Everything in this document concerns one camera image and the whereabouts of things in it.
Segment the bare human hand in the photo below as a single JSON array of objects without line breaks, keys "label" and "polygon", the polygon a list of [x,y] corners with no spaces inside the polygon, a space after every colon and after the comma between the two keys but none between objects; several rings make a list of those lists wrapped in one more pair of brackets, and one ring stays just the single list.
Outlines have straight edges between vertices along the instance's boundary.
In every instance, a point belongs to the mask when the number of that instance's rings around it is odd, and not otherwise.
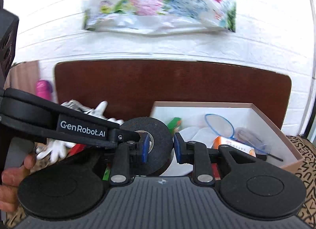
[{"label": "bare human hand", "polygon": [[15,212],[19,205],[17,191],[19,184],[26,178],[35,166],[36,156],[30,153],[19,168],[8,168],[2,172],[1,211]]}]

